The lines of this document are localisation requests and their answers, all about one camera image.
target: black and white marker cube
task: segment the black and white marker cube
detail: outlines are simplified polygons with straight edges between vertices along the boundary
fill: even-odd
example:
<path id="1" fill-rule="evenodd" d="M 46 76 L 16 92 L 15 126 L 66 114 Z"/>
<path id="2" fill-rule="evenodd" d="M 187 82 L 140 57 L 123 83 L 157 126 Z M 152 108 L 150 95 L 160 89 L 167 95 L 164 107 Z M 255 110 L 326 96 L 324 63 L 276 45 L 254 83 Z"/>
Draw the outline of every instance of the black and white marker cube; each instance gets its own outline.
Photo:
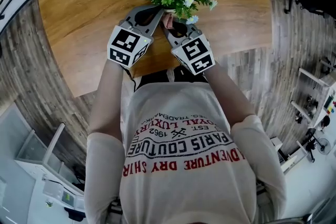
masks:
<path id="1" fill-rule="evenodd" d="M 173 48 L 172 54 L 194 75 L 215 65 L 214 56 L 204 34 Z"/>
<path id="2" fill-rule="evenodd" d="M 107 58 L 130 68 L 146 53 L 150 42 L 148 37 L 115 26 L 107 44 Z"/>

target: white t-shirt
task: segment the white t-shirt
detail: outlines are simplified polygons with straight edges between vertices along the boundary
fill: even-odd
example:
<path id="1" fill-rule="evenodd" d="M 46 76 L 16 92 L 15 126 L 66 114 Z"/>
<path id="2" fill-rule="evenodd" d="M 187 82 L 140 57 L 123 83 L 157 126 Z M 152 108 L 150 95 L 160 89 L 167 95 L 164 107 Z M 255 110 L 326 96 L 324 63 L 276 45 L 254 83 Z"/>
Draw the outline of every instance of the white t-shirt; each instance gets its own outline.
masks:
<path id="1" fill-rule="evenodd" d="M 144 85 L 128 109 L 123 144 L 106 134 L 88 137 L 90 224 L 105 223 L 118 196 L 129 224 L 235 224 L 281 217 L 285 179 L 257 116 L 230 131 L 213 91 L 201 82 Z M 264 185 L 258 190 L 262 198 L 257 180 Z"/>

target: flower pot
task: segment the flower pot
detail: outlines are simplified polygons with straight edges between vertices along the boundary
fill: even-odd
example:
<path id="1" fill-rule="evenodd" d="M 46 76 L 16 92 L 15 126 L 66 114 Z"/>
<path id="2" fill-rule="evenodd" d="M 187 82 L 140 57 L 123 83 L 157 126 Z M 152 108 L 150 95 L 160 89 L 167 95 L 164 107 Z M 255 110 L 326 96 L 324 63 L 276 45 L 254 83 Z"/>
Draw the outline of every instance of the flower pot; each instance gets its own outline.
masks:
<path id="1" fill-rule="evenodd" d="M 177 18 L 177 14 L 175 13 L 174 9 L 164 9 L 165 13 L 171 13 L 173 17 Z"/>

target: white flower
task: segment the white flower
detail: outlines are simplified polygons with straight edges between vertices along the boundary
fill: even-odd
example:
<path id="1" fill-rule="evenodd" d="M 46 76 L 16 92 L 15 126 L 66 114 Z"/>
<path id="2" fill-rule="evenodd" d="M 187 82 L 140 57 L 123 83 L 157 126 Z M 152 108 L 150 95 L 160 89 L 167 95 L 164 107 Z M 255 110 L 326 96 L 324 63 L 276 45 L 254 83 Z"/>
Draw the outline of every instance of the white flower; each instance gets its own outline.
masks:
<path id="1" fill-rule="evenodd" d="M 211 3 L 210 3 L 210 10 L 212 10 L 214 7 L 216 7 L 218 4 L 218 1 L 217 0 L 211 0 Z"/>
<path id="2" fill-rule="evenodd" d="M 195 24 L 195 23 L 197 23 L 197 21 L 198 21 L 198 16 L 194 15 L 194 16 L 191 16 L 191 17 L 187 20 L 186 24 L 188 24 L 188 25 L 190 25 L 190 24 Z"/>
<path id="3" fill-rule="evenodd" d="M 184 5 L 186 5 L 187 7 L 190 7 L 193 2 L 194 0 L 185 0 Z"/>

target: green leaves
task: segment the green leaves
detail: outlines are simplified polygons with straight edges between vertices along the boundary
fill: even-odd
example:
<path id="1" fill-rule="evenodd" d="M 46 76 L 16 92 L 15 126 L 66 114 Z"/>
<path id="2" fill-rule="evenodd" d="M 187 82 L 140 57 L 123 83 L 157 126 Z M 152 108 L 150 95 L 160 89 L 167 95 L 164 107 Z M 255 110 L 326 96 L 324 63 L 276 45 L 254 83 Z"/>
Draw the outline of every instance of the green leaves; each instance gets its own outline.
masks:
<path id="1" fill-rule="evenodd" d="M 211 4 L 210 0 L 194 0 L 194 3 L 192 3 L 190 7 L 185 5 L 185 0 L 151 0 L 151 2 L 154 5 L 162 6 L 165 9 L 174 9 L 179 19 L 182 17 L 190 18 L 192 16 L 192 12 L 198 10 L 196 3 L 206 6 Z"/>
<path id="2" fill-rule="evenodd" d="M 170 6 L 172 4 L 173 0 L 161 0 L 161 4 L 163 6 Z"/>

